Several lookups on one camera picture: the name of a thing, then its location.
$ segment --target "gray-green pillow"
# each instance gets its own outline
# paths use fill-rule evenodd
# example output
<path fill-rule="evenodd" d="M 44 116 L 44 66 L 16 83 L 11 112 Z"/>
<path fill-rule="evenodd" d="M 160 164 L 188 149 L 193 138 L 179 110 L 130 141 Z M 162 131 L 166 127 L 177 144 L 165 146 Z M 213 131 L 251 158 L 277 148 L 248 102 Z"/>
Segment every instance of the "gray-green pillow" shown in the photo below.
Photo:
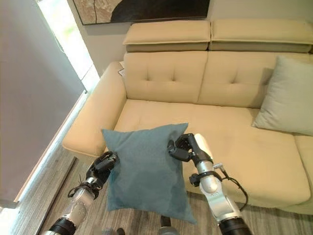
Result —
<path fill-rule="evenodd" d="M 252 126 L 313 136 L 313 65 L 278 56 Z"/>
<path fill-rule="evenodd" d="M 167 151 L 168 141 L 178 139 L 187 126 L 133 132 L 103 130 L 108 149 L 119 157 L 109 176 L 109 211 L 133 208 L 196 222 L 188 203 L 182 163 Z"/>

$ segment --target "beige sofa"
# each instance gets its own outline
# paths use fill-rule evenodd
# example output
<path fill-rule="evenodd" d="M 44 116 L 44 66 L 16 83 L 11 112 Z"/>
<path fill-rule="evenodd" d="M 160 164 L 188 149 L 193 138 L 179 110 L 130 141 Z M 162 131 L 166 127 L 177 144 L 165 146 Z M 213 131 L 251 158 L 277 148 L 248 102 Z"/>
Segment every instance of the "beige sofa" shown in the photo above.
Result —
<path fill-rule="evenodd" d="M 63 146 L 86 163 L 106 148 L 101 128 L 149 129 L 188 122 L 206 138 L 261 207 L 313 214 L 313 137 L 251 127 L 281 54 L 313 64 L 313 30 L 303 21 L 217 20 L 133 24 L 125 77 L 112 62 L 66 135 Z M 188 177 L 188 191 L 200 193 Z M 241 192 L 224 184 L 236 201 Z"/>

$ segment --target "wall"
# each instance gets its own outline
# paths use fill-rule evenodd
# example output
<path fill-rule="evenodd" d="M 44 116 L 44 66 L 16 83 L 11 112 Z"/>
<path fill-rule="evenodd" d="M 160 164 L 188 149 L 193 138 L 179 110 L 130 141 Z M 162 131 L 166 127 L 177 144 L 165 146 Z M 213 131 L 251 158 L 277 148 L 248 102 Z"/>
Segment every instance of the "wall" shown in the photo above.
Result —
<path fill-rule="evenodd" d="M 126 52 L 122 45 L 131 23 L 82 25 L 73 0 L 67 0 L 82 38 L 87 46 L 99 76 L 112 61 L 121 61 Z"/>
<path fill-rule="evenodd" d="M 2 1 L 1 198 L 15 199 L 83 91 L 34 0 Z"/>
<path fill-rule="evenodd" d="M 313 0 L 211 0 L 208 17 L 306 19 L 313 23 Z"/>
<path fill-rule="evenodd" d="M 131 23 L 83 26 L 73 0 L 67 1 L 101 76 L 111 61 L 123 60 L 122 42 Z M 304 18 L 313 23 L 313 0 L 211 0 L 208 19 L 221 18 Z"/>

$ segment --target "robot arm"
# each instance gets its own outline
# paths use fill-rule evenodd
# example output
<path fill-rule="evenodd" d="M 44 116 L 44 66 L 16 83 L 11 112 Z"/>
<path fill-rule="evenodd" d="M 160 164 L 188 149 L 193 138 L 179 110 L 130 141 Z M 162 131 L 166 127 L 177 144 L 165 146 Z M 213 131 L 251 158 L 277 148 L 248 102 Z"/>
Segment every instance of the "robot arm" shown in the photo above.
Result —
<path fill-rule="evenodd" d="M 200 186 L 222 234 L 251 235 L 236 203 L 223 190 L 222 178 L 215 169 L 219 168 L 225 178 L 232 178 L 228 176 L 222 164 L 213 165 L 212 153 L 204 137 L 200 134 L 184 134 L 176 142 L 169 141 L 168 151 L 172 157 L 180 161 L 192 160 L 194 162 L 198 174 L 193 174 L 189 178 L 190 182 L 196 187 Z"/>
<path fill-rule="evenodd" d="M 86 173 L 86 180 L 68 193 L 68 196 L 72 198 L 69 206 L 44 235 L 73 235 L 75 233 L 117 161 L 118 157 L 115 154 L 105 152 L 91 164 Z"/>

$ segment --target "framed artwork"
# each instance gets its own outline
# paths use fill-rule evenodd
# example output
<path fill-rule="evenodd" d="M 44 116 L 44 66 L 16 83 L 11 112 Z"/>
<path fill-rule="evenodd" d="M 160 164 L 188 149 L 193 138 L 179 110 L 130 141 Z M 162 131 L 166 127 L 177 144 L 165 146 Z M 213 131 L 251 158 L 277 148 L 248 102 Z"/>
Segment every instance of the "framed artwork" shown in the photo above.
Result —
<path fill-rule="evenodd" d="M 73 0 L 83 25 L 205 18 L 210 0 Z"/>

